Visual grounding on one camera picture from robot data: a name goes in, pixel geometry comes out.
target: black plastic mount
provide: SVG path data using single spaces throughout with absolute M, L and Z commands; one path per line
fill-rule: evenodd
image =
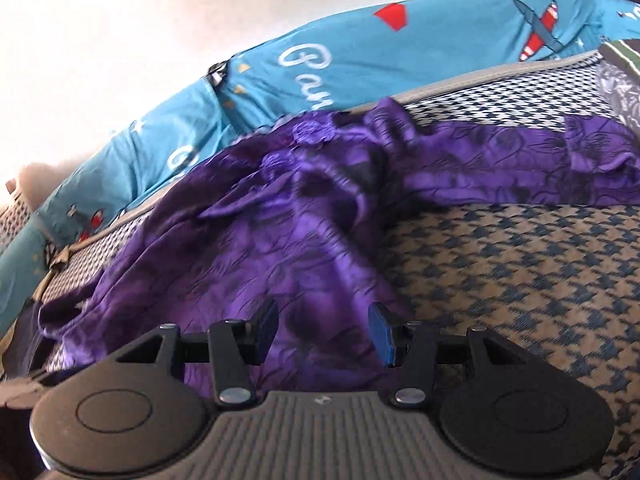
M 147 475 L 188 455 L 221 413 L 252 411 L 260 399 L 246 366 L 264 362 L 277 329 L 270 300 L 251 319 L 217 322 L 207 333 L 180 336 L 165 324 L 84 370 L 17 380 L 24 396 L 11 402 L 35 403 L 31 434 L 49 468 L 76 478 Z M 498 333 L 476 326 L 442 335 L 380 303 L 370 306 L 369 331 L 384 365 L 398 368 L 385 401 L 395 413 L 427 413 L 468 460 L 526 478 L 599 465 L 613 432 L 607 403 Z M 210 364 L 211 400 L 183 383 L 185 363 Z M 466 381 L 436 400 L 442 364 L 463 365 Z

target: metal screw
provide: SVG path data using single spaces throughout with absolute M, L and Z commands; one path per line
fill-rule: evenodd
M 320 406 L 324 406 L 325 404 L 327 404 L 328 402 L 331 402 L 331 397 L 327 396 L 327 395 L 323 395 L 320 397 L 316 397 L 314 399 L 314 402 L 316 404 L 320 404 Z
M 396 402 L 399 404 L 420 404 L 427 398 L 427 394 L 419 388 L 402 388 L 396 391 Z
M 251 399 L 251 392 L 246 388 L 227 388 L 220 392 L 219 397 L 225 404 L 242 404 Z

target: fabric fold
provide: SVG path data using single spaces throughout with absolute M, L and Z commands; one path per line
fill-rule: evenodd
M 412 314 L 374 264 L 387 225 L 433 205 L 637 204 L 639 159 L 633 134 L 600 117 L 569 116 L 562 133 L 419 128 L 391 99 L 364 115 L 310 112 L 190 171 L 101 276 L 42 307 L 40 325 L 66 365 L 87 364 L 162 323 L 203 332 L 273 298 L 280 329 L 252 370 L 261 390 L 378 387 L 393 375 L 368 307 Z M 186 382 L 209 391 L 203 367 Z

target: white wall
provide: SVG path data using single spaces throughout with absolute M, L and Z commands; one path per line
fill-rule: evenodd
M 397 0 L 0 0 L 0 182 L 309 20 Z

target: houndstooth fabric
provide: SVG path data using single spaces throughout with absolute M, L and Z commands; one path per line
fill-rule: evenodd
M 31 211 L 20 192 L 4 210 L 0 210 L 0 256 L 31 217 Z
M 561 132 L 567 114 L 614 117 L 595 85 L 601 59 L 594 53 L 569 67 L 481 84 L 406 108 L 421 126 L 459 120 Z
M 132 221 L 121 225 L 104 238 L 85 247 L 81 251 L 73 254 L 69 259 L 66 269 L 59 272 L 53 277 L 51 283 L 42 295 L 42 302 L 54 300 L 66 294 L 78 286 L 88 282 L 96 272 L 107 266 L 107 264 L 118 254 L 120 249 L 129 241 L 136 232 L 136 229 L 151 214 L 148 211 Z M 79 308 L 84 306 L 85 302 L 78 304 Z M 47 370 L 60 370 L 64 360 L 64 349 L 57 344 L 45 363 Z
M 576 65 L 408 105 L 420 124 L 465 120 L 564 130 L 565 114 L 613 117 L 599 54 Z M 616 429 L 600 470 L 640 455 L 640 208 L 463 206 L 388 232 L 382 267 L 444 331 L 486 324 L 598 391 Z

